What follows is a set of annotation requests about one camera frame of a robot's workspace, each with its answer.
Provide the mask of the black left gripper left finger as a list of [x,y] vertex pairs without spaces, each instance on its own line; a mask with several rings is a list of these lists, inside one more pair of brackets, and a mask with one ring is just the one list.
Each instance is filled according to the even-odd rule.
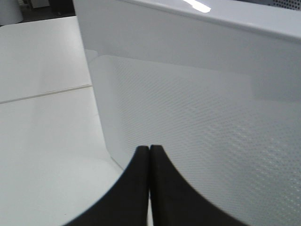
[[67,226],[145,226],[149,200],[150,151],[138,146],[116,183]]

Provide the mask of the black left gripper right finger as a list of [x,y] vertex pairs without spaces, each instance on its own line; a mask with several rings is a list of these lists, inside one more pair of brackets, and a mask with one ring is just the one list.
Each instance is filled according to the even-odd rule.
[[150,147],[150,200],[155,226],[235,226],[181,176],[160,145]]

